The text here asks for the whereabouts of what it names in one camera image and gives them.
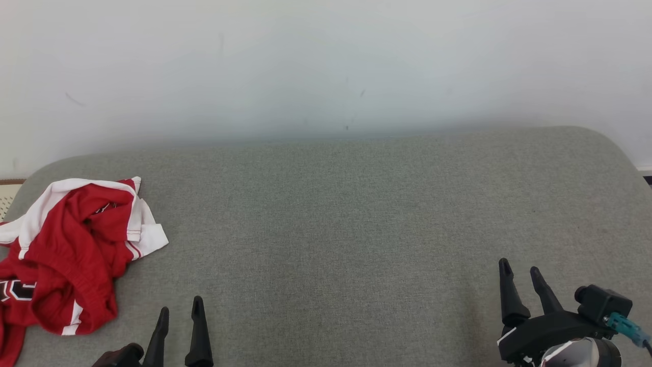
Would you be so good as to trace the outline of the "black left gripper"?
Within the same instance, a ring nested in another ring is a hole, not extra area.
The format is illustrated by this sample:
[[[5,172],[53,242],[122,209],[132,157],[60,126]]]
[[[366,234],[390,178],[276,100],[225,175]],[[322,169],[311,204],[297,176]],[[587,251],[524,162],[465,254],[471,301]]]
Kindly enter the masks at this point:
[[[191,311],[193,332],[189,352],[185,357],[186,367],[213,367],[212,348],[203,298],[195,296]],[[116,351],[103,353],[92,367],[165,367],[165,340],[169,330],[169,309],[163,307],[154,327],[147,351],[136,343],[130,343]]]

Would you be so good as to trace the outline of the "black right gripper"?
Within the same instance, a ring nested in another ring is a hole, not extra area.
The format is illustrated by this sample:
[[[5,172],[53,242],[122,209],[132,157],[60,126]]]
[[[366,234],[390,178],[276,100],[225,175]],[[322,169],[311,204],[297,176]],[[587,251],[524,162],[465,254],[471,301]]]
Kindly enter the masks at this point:
[[[529,270],[545,315],[530,318],[514,284],[507,258],[499,260],[499,295],[504,325],[497,341],[501,360],[515,367],[617,367],[615,331],[563,311],[538,267]]]

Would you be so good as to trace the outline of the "grey fabric sofa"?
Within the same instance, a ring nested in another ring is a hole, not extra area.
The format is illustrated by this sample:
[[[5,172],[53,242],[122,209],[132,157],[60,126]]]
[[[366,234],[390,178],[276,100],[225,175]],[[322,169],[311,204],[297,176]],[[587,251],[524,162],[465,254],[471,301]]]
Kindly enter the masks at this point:
[[[134,176],[169,244],[117,280],[114,321],[31,327],[17,367],[146,346],[165,306],[165,365],[183,367],[196,295],[216,365],[502,367],[503,257],[533,316],[536,266],[565,309],[603,286],[652,334],[652,188],[587,128],[75,156],[32,174],[7,218],[54,181]]]

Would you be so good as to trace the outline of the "cream laundry basket brown rim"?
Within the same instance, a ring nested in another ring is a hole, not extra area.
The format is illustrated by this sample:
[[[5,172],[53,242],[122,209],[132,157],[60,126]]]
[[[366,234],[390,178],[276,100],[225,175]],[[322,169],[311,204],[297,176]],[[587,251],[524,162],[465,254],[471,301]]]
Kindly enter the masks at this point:
[[[25,179],[0,179],[0,222],[3,221],[9,207]]]

